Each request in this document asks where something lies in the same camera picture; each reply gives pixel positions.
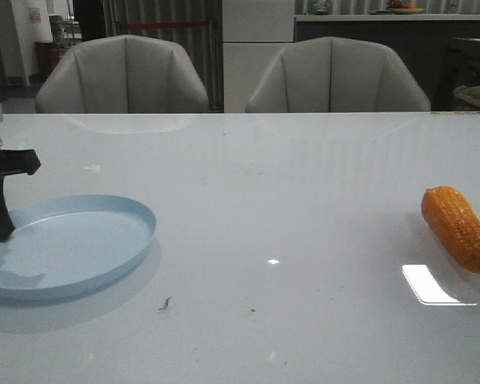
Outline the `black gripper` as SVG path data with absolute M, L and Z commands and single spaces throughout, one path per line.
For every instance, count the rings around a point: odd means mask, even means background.
M 15 174 L 33 175 L 40 166 L 35 150 L 0 150 L 0 242 L 6 241 L 14 232 L 3 193 L 4 177 Z

